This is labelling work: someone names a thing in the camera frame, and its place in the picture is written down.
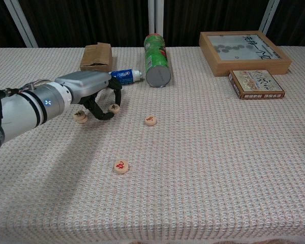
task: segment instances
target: potato chip can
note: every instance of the potato chip can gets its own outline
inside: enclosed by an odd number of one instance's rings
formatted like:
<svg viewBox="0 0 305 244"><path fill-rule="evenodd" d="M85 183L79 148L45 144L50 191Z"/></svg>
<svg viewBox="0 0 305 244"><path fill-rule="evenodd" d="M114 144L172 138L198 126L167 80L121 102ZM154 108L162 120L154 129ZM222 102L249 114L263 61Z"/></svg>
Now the potato chip can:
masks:
<svg viewBox="0 0 305 244"><path fill-rule="evenodd" d="M146 81L152 87L164 87L171 79L165 51L165 41L157 33L144 40Z"/></svg>

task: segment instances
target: black curtain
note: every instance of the black curtain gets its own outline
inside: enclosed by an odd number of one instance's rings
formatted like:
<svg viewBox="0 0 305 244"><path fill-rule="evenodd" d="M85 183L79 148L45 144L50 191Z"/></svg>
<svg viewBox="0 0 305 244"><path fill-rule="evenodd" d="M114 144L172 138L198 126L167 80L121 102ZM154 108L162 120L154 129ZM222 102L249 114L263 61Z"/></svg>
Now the black curtain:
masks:
<svg viewBox="0 0 305 244"><path fill-rule="evenodd" d="M0 0L0 47L25 47L3 0Z"/></svg>
<svg viewBox="0 0 305 244"><path fill-rule="evenodd" d="M281 0L267 37L278 46L305 46L305 0Z"/></svg>
<svg viewBox="0 0 305 244"><path fill-rule="evenodd" d="M167 46L198 46L200 32L258 30L267 0L165 0Z"/></svg>
<svg viewBox="0 0 305 244"><path fill-rule="evenodd" d="M143 46L148 3L142 0L19 0L39 47L96 42Z"/></svg>

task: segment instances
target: knitted tablecloth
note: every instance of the knitted tablecloth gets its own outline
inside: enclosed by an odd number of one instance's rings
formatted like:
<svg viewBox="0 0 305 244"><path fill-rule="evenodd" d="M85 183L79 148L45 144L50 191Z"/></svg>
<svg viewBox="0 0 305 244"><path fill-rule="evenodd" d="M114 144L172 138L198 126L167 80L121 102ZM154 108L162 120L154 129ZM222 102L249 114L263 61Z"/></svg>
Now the knitted tablecloth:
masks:
<svg viewBox="0 0 305 244"><path fill-rule="evenodd" d="M85 243L305 236L305 47L274 77L283 99L238 99L199 47L168 48L165 88L122 89L121 111L69 110L0 149L1 240ZM0 49L0 88L79 70L83 48ZM144 72L143 48L113 68ZM106 111L112 90L97 98ZM148 127L144 118L157 117ZM130 170L112 171L126 159Z"/></svg>

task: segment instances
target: small brown box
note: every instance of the small brown box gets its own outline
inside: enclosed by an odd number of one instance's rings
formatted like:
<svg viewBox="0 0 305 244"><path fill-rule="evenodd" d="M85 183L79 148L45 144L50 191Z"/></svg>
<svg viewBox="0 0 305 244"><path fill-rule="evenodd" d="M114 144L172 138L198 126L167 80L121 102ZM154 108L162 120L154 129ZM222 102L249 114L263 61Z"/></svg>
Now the small brown box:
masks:
<svg viewBox="0 0 305 244"><path fill-rule="evenodd" d="M229 80L240 99L278 99L285 95L267 70L231 70Z"/></svg>
<svg viewBox="0 0 305 244"><path fill-rule="evenodd" d="M97 45L86 46L80 63L80 70L112 71L111 44L99 42Z"/></svg>
<svg viewBox="0 0 305 244"><path fill-rule="evenodd" d="M215 76L228 76L229 70L268 70L286 74L291 64L262 32L201 32L199 45Z"/></svg>

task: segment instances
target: robotic arm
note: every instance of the robotic arm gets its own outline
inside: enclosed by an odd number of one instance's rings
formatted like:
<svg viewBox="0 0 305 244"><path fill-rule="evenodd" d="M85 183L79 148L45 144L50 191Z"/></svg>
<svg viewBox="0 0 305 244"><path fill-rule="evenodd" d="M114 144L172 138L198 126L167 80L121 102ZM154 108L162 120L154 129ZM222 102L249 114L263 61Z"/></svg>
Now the robotic arm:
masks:
<svg viewBox="0 0 305 244"><path fill-rule="evenodd" d="M115 103L121 104L120 82L108 73L77 71L56 78L54 82L32 82L21 89L0 91L2 124L0 145L62 114L70 104L81 104L95 118L108 120L113 113L103 113L95 102L97 93L104 88L115 93Z"/></svg>

